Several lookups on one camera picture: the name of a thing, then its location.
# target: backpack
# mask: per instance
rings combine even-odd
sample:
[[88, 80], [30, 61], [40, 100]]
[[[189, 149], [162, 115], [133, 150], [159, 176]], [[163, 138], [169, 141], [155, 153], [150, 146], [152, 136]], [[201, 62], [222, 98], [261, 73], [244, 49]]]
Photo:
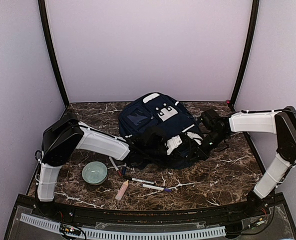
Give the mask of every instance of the backpack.
[[198, 121], [179, 101], [159, 92], [146, 94], [119, 115], [119, 133], [126, 139], [128, 165], [143, 169], [149, 163], [183, 169], [200, 159], [203, 134]]

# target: gray wall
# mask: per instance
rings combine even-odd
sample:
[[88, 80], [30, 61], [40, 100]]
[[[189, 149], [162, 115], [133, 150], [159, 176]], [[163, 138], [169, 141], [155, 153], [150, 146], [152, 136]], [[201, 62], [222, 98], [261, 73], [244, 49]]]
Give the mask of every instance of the gray wall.
[[[263, 0], [236, 109], [296, 108], [296, 0]], [[266, 166], [277, 149], [274, 135], [252, 134]], [[280, 187], [296, 223], [296, 168]]]
[[129, 101], [159, 91], [225, 101], [239, 70], [250, 0], [48, 0], [72, 102]]
[[37, 4], [0, 1], [0, 239], [29, 185], [42, 132], [64, 110]]

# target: brown marble tabletop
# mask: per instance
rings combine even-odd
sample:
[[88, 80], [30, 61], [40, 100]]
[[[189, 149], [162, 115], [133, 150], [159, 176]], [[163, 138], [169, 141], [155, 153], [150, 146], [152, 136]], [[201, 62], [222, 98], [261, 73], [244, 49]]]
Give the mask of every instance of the brown marble tabletop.
[[[73, 103], [67, 109], [78, 115], [80, 121], [98, 130], [118, 136], [118, 115], [126, 102]], [[185, 102], [184, 105], [198, 117], [202, 111], [213, 108], [223, 116], [230, 112], [224, 102]], [[75, 206], [112, 210], [184, 210], [221, 206], [246, 200], [246, 194], [261, 178], [261, 171], [242, 133], [227, 140], [229, 148], [212, 151], [206, 161], [181, 170], [162, 169], [149, 164], [144, 170], [128, 168], [134, 178], [156, 181], [171, 192], [143, 188], [139, 182], [130, 182], [121, 201], [115, 199], [123, 178], [112, 167], [107, 156], [85, 150], [75, 150], [58, 177], [55, 201]], [[89, 162], [100, 161], [108, 167], [108, 177], [99, 186], [87, 184], [81, 176]], [[34, 196], [35, 181], [29, 189]]]

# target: pink bottle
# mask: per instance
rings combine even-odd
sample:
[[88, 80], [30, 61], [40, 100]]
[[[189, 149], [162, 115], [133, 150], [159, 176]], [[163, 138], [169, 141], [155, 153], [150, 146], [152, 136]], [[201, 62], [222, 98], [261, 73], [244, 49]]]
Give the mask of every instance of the pink bottle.
[[122, 197], [123, 197], [124, 193], [126, 192], [128, 186], [129, 186], [129, 180], [125, 181], [125, 182], [122, 184], [122, 186], [121, 186], [121, 188], [119, 189], [119, 192], [118, 192], [118, 194], [117, 194], [117, 196], [116, 196], [116, 199], [117, 199], [117, 200], [120, 201], [120, 200], [122, 199]]

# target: light green bowl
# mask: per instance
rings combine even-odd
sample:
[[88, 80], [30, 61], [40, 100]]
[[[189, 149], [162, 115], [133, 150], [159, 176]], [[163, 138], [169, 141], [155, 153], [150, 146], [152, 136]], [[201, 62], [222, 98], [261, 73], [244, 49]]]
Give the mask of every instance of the light green bowl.
[[102, 184], [108, 176], [108, 169], [105, 164], [99, 161], [88, 163], [82, 170], [82, 178], [91, 185]]

